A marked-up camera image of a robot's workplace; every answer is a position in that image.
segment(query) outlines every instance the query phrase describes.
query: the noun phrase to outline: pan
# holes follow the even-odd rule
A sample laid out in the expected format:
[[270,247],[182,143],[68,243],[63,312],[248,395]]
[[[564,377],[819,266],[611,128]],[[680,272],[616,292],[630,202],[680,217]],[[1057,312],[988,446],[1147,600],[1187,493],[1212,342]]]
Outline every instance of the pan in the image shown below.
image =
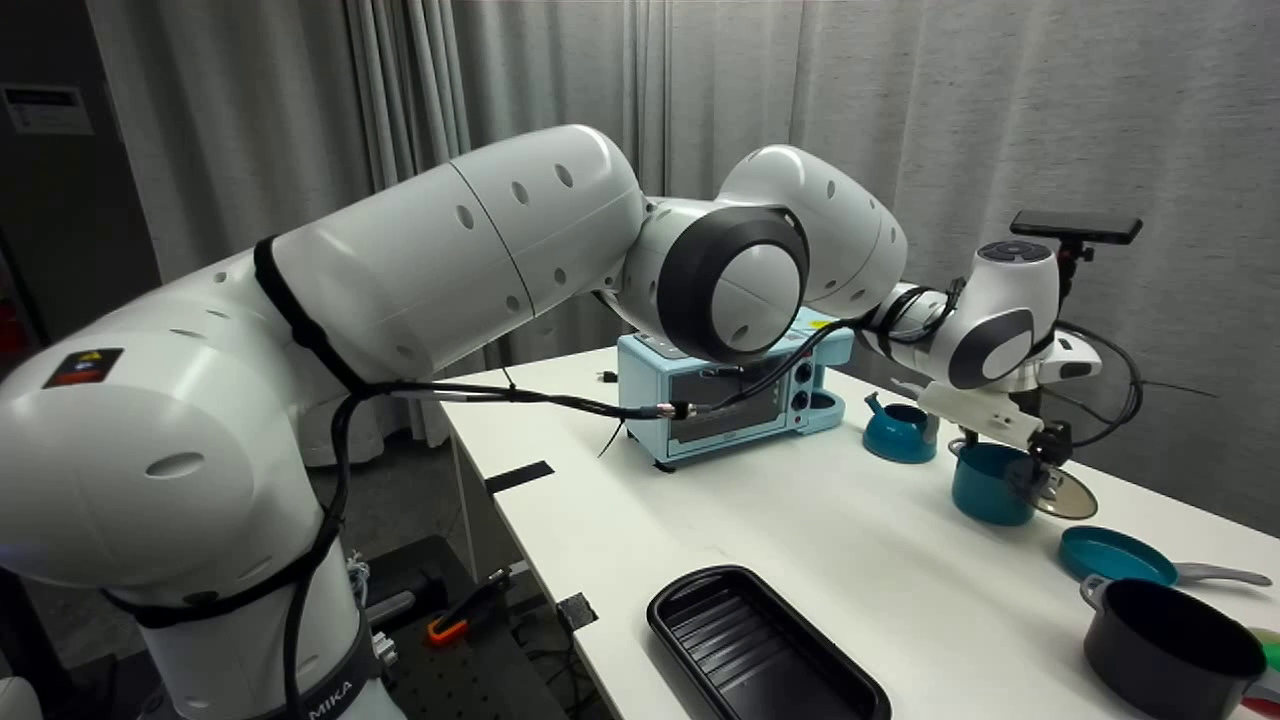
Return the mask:
[[1245,570],[1245,566],[1225,566],[1225,563],[1173,563],[1160,555],[1151,545],[1112,530],[1112,527],[1068,527],[1058,540],[1058,563],[1083,579],[1147,579],[1147,584],[1250,584],[1250,587],[1270,587],[1270,574]]

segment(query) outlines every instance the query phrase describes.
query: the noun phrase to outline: wall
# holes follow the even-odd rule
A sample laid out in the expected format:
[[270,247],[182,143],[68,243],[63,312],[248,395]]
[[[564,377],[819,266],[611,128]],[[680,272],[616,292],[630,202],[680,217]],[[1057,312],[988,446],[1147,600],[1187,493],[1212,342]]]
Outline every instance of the wall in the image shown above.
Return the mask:
[[75,85],[94,128],[90,135],[17,135],[0,111],[0,227],[50,336],[63,336],[156,286],[84,0],[3,0],[0,85]]

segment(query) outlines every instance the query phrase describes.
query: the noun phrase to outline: white tabletop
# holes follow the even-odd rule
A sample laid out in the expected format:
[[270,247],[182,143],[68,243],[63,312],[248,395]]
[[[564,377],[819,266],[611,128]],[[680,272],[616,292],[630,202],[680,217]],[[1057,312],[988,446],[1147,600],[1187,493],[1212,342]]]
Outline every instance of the white tabletop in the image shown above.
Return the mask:
[[[611,351],[511,369],[519,387],[616,399]],[[628,720],[682,716],[652,662],[649,600],[708,563],[745,563],[869,668],[890,716],[1133,716],[1083,662],[1091,607],[1052,559],[1058,518],[988,527],[953,509],[953,454],[882,463],[861,446],[873,382],[826,371],[843,427],[773,439],[654,472],[611,420],[564,406],[452,405],[479,476],[547,461],[552,476],[495,497],[556,600],[583,591],[595,675]],[[1109,522],[1173,559],[1217,559],[1280,579],[1264,530],[1068,463]],[[1280,627],[1276,591],[1194,587],[1238,625]]]

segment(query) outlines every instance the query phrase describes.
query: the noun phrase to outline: black tray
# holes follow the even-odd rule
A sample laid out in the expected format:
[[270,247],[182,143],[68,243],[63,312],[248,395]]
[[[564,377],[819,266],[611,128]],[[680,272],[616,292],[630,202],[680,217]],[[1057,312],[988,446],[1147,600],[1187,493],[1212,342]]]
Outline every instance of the black tray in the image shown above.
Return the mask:
[[882,687],[757,570],[723,563],[667,584],[649,625],[732,720],[889,720]]

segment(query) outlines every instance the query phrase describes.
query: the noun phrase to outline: blue device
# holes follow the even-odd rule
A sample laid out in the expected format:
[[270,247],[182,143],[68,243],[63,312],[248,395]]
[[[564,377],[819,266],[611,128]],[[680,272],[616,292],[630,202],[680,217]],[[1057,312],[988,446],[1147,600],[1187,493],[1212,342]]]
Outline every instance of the blue device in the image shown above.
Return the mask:
[[[690,405],[717,405],[732,395],[737,387],[753,382],[760,369],[768,369],[779,355],[791,355],[806,333],[816,333],[825,317],[800,312],[796,322],[784,333],[784,339],[773,342],[773,351],[753,369],[723,369],[705,363],[671,347],[654,347],[640,336],[616,339],[616,377],[620,377],[620,405],[643,406],[643,405],[667,405],[667,399],[690,399]],[[843,399],[825,392],[825,369],[846,363],[853,355],[853,333],[838,329],[825,336],[813,355],[805,355],[784,378],[774,378],[768,392],[738,399],[732,406],[688,416],[688,420],[628,420],[630,439],[661,463],[675,469],[696,454],[760,445],[768,436],[813,436],[838,427]]]

